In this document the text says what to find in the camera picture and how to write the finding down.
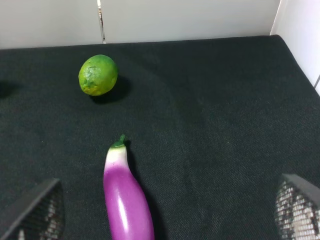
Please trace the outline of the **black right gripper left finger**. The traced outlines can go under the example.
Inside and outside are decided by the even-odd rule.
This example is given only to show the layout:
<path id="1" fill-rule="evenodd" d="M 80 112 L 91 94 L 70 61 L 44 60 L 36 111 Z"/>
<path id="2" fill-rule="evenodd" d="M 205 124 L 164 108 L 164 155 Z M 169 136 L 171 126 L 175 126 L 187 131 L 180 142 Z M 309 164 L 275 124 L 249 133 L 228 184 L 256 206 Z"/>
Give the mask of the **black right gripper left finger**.
<path id="1" fill-rule="evenodd" d="M 62 240 L 65 230 L 63 186 L 50 178 L 0 214 L 2 240 Z"/>

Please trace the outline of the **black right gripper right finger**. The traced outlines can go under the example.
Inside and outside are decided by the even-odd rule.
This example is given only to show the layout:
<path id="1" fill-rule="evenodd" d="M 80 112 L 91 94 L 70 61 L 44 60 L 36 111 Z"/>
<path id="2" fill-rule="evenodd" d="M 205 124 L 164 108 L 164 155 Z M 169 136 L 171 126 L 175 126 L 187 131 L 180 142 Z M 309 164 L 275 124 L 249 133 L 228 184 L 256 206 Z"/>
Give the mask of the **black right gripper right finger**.
<path id="1" fill-rule="evenodd" d="M 283 174 L 275 199 L 275 224 L 282 240 L 318 240 L 320 189 L 296 174 Z"/>

